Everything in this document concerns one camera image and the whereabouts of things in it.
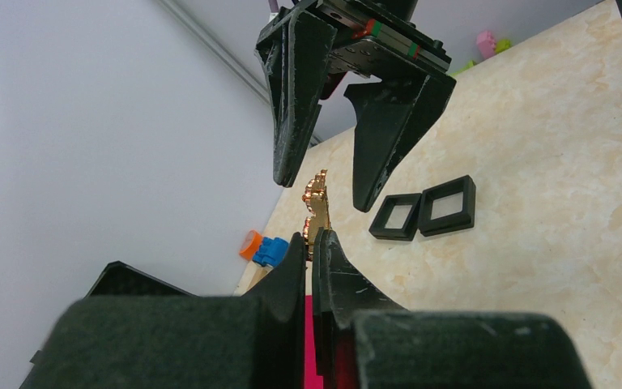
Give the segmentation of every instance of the black foam pad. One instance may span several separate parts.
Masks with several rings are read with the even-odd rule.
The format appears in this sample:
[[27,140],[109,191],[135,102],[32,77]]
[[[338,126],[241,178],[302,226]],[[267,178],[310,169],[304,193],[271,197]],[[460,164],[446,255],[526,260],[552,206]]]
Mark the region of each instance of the black foam pad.
[[89,297],[58,320],[23,388],[247,388],[256,298]]

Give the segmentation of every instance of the green object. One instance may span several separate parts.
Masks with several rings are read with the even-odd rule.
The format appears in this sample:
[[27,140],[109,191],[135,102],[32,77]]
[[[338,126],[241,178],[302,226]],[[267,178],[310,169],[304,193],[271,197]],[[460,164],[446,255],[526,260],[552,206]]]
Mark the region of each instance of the green object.
[[378,36],[380,34],[380,28],[382,27],[382,23],[375,21],[373,28],[371,28],[370,34],[373,36]]
[[497,46],[495,46],[495,54],[499,54],[505,50],[508,50],[511,47],[511,41],[508,39],[500,39],[497,41]]
[[466,62],[466,65],[463,68],[461,68],[458,71],[455,71],[454,73],[452,73],[452,77],[454,77],[456,75],[459,75],[459,74],[463,73],[464,71],[467,71],[467,70],[471,69],[473,66],[476,66],[476,65],[478,65],[478,63],[471,59],[469,62]]
[[415,58],[417,53],[418,53],[418,45],[412,42],[411,47],[409,48],[409,57]]

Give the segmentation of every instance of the pink object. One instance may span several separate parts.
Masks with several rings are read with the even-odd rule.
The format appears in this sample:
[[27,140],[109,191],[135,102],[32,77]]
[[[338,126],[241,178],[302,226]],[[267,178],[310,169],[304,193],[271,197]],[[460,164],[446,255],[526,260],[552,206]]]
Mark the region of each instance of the pink object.
[[316,375],[316,346],[313,343],[313,300],[306,296],[304,312],[304,389],[323,389],[323,377]]
[[480,50],[480,53],[483,55],[483,59],[495,56],[497,41],[495,41],[495,37],[492,36],[492,32],[489,30],[485,30],[478,34],[478,37],[475,39],[475,44],[478,46],[478,50]]

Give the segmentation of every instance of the black square frame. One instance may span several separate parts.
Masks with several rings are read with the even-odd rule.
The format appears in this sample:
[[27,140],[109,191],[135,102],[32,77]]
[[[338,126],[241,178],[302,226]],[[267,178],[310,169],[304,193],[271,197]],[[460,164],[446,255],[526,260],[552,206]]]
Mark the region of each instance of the black square frame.
[[[373,223],[369,229],[371,235],[377,239],[390,239],[392,241],[412,241],[418,228],[419,209],[421,204],[421,194],[392,194],[386,196],[380,209],[377,211]],[[392,210],[398,205],[411,205],[411,210],[404,220],[400,229],[387,229],[385,223],[390,218]]]
[[[431,219],[432,203],[459,192],[463,193],[462,210],[451,215]],[[475,183],[471,176],[463,176],[423,191],[419,214],[419,231],[424,237],[473,228],[475,224]]]

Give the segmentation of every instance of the orange cap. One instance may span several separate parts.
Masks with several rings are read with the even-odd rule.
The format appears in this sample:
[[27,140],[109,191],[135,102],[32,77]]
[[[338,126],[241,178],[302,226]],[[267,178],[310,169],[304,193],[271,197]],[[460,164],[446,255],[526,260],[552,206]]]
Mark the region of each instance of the orange cap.
[[258,251],[258,247],[263,243],[263,236],[254,230],[249,231],[242,248],[240,249],[240,256],[248,261],[253,258],[253,255]]

